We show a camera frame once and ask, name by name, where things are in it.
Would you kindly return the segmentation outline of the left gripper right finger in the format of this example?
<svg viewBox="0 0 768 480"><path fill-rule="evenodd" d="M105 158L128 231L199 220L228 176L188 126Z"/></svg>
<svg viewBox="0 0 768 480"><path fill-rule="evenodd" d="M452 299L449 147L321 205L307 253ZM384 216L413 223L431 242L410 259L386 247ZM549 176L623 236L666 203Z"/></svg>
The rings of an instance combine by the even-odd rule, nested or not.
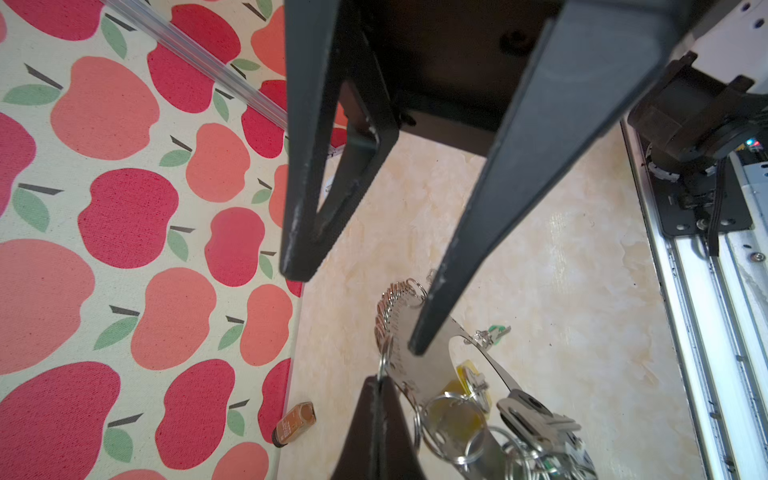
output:
<svg viewBox="0 0 768 480"><path fill-rule="evenodd" d="M397 393L390 377L378 380L377 478L424 479Z"/></svg>

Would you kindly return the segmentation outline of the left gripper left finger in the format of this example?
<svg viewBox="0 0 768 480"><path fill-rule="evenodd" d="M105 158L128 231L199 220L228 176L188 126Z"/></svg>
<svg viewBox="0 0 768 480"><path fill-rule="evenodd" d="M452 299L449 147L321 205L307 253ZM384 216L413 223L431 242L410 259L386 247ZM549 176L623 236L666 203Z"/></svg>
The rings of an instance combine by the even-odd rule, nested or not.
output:
<svg viewBox="0 0 768 480"><path fill-rule="evenodd" d="M333 480L378 479L380 433L380 383L365 379Z"/></svg>

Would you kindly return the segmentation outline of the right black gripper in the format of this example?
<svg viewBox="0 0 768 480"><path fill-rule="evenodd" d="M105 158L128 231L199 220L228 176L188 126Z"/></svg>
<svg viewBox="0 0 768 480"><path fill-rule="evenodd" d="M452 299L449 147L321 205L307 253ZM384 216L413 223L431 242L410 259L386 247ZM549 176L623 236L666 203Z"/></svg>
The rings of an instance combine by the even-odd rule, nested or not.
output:
<svg viewBox="0 0 768 480"><path fill-rule="evenodd" d="M698 20L696 1L286 2L281 273L314 276L399 128L488 154L409 340L424 355L486 258Z"/></svg>

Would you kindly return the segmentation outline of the metal key organizer plate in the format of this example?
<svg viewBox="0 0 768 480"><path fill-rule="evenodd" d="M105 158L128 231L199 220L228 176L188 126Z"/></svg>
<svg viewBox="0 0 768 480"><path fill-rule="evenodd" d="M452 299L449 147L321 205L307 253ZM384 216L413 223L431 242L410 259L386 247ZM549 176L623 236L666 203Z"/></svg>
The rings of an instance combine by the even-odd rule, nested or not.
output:
<svg viewBox="0 0 768 480"><path fill-rule="evenodd" d="M583 441L566 454L541 455L502 420L497 402L519 383L453 319L428 350L408 343L426 300L412 278L394 282L377 304L375 338L380 370L414 412L414 445L426 446L466 479L594 479Z"/></svg>

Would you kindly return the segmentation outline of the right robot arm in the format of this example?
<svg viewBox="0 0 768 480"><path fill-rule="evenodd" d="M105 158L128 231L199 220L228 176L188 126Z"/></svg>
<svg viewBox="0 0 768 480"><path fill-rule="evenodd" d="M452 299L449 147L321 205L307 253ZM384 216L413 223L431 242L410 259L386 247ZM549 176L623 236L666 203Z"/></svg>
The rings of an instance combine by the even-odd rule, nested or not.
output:
<svg viewBox="0 0 768 480"><path fill-rule="evenodd" d="M767 98L752 39L672 51L707 1L289 1L281 273L309 281L408 132L485 157L411 335L423 354L485 259L621 116L683 166L728 155Z"/></svg>

